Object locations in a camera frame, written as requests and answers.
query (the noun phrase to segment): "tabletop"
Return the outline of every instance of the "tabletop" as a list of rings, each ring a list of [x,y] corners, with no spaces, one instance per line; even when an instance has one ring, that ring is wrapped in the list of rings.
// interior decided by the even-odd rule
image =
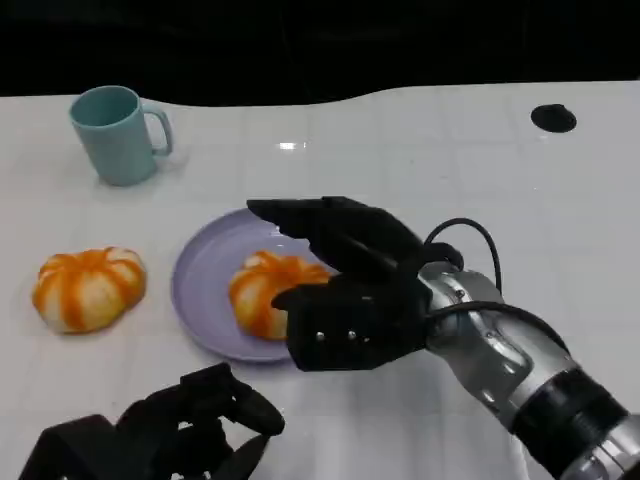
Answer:
[[[504,295],[542,316],[587,372],[640,409],[635,310],[640,83],[416,87],[288,107],[161,104],[178,143],[147,182],[101,184],[68,121],[71,97],[0,99],[0,471],[17,478],[43,428],[134,400],[221,361],[181,329],[169,296],[182,247],[254,197],[347,195],[426,235],[468,216],[494,235]],[[561,103],[575,130],[547,133]],[[151,125],[152,137],[159,128]],[[443,235],[491,276],[482,239]],[[106,331],[59,336],[31,305],[58,252],[137,251],[142,302]],[[287,420],[259,480],[549,478],[458,385],[417,353],[370,372],[303,374],[231,362]],[[247,433],[230,427],[238,445]]]

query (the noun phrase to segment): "robotic arm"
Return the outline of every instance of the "robotic arm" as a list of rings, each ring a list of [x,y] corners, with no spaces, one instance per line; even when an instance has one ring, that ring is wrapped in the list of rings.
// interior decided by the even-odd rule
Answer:
[[[343,197],[250,200],[281,233],[306,238],[340,272],[280,294],[287,345],[301,370],[373,369],[426,349],[451,367],[549,473],[562,480],[640,479],[640,419],[571,357],[535,315],[504,303],[500,264],[476,222],[445,222],[423,243],[388,212]],[[495,284],[433,243],[451,225],[483,234]]]

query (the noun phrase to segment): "plate rim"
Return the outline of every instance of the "plate rim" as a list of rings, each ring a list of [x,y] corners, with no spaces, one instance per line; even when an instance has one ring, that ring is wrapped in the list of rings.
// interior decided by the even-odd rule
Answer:
[[[251,212],[251,210],[249,210],[248,208],[239,208],[236,210],[232,210],[230,212],[225,213],[224,215],[221,215],[217,218],[214,218],[213,220],[211,220],[210,222],[206,223],[205,225],[203,225],[202,227],[200,227],[200,229],[194,233],[189,240],[187,240],[187,242],[184,244],[184,246],[182,247],[182,250],[180,251],[180,254],[178,255],[178,258],[176,259],[174,265],[173,265],[173,269],[171,271],[171,304],[173,305],[173,310],[176,313],[176,315],[178,316],[178,320],[180,325],[182,326],[182,328],[184,330],[186,330],[187,334],[189,335],[189,337],[196,343],[198,344],[201,348],[209,351],[209,352],[214,352],[217,353],[218,355],[221,355],[225,358],[229,358],[229,359],[233,359],[233,360],[238,360],[238,361],[243,361],[243,362],[250,362],[250,363],[280,363],[280,362],[287,362],[291,360],[291,355],[289,354],[288,350],[285,350],[281,355],[278,356],[271,356],[271,357],[261,357],[261,356],[257,356],[257,357],[253,357],[253,356],[248,356],[248,355],[236,355],[236,354],[229,354],[227,352],[221,351],[218,347],[213,347],[211,345],[206,344],[199,335],[197,335],[191,328],[191,326],[185,321],[184,319],[184,313],[183,311],[181,311],[181,309],[179,308],[180,302],[178,302],[177,298],[178,298],[178,294],[177,294],[177,270],[180,267],[180,265],[182,263],[185,262],[184,257],[185,257],[185,252],[187,251],[188,247],[193,244],[201,235],[204,234],[204,231],[207,230],[211,225],[220,222],[224,219],[228,219],[228,217],[231,217],[233,215],[239,215],[245,212],[249,212],[252,215],[253,212]],[[260,221],[264,221],[262,219],[260,219],[260,217],[254,215],[256,217],[256,219],[260,220]]]

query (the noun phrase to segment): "purple plate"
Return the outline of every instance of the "purple plate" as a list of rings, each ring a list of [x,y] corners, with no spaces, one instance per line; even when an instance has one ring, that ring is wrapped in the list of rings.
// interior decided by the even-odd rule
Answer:
[[[245,334],[228,296],[231,277],[258,250],[322,263],[306,240],[286,237],[249,210],[238,210],[214,220],[189,240],[173,271],[171,296],[187,332],[204,348],[237,360],[277,362],[290,358],[285,342]]]

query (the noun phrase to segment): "orange striped bun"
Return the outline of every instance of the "orange striped bun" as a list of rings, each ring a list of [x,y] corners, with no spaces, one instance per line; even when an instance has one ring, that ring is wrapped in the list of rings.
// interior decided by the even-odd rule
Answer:
[[[229,285],[229,298],[238,324],[247,332],[269,340],[287,334],[287,312],[271,307],[271,300],[303,283],[327,283],[329,272],[300,257],[256,252],[244,262]]]
[[[142,260],[125,248],[58,254],[40,269],[32,299],[54,330],[91,332],[138,303],[146,281]]]

